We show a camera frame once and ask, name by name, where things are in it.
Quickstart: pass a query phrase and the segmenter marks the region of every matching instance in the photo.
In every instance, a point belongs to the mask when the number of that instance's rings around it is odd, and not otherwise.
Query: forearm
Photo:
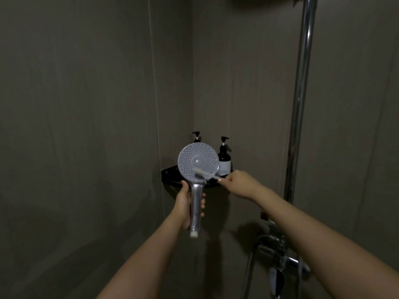
[[[182,219],[172,212],[118,270],[97,299],[156,298],[181,225]]]
[[[334,298],[397,298],[399,275],[346,237],[261,187],[253,200],[279,226]]]

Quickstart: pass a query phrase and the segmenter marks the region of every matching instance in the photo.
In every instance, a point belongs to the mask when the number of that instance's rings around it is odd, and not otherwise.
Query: bottle label
[[[225,176],[230,174],[232,170],[232,161],[220,161],[219,162],[219,170],[217,170],[217,176]]]

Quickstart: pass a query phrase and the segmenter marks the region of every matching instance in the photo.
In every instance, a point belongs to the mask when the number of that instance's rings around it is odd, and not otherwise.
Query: toothbrush
[[[201,170],[200,168],[193,168],[193,171],[194,171],[195,173],[201,174],[201,175],[204,176],[204,177],[207,176],[207,177],[209,177],[209,178],[216,179],[217,181],[218,181],[219,179],[221,179],[219,176],[215,176],[214,174],[205,172],[204,170]]]

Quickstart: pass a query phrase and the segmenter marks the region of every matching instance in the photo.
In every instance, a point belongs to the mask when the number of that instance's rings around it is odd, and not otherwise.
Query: shower head
[[[215,175],[219,168],[219,158],[213,148],[204,143],[192,143],[186,146],[179,154],[177,167],[180,174],[188,181],[191,187],[191,218],[190,236],[197,238],[200,218],[202,190],[208,176],[198,174],[194,169],[201,169],[207,174]]]

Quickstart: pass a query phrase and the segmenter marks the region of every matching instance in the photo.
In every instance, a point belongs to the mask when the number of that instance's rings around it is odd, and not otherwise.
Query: hand
[[[256,192],[262,187],[260,182],[247,172],[238,170],[234,170],[218,182],[233,194],[249,199],[254,199]]]
[[[181,219],[182,229],[184,230],[187,230],[190,225],[190,203],[191,193],[189,192],[189,186],[186,181],[182,181],[182,189],[176,196],[176,202],[172,213],[176,214],[176,216]],[[205,198],[201,201],[201,208],[205,209]]]

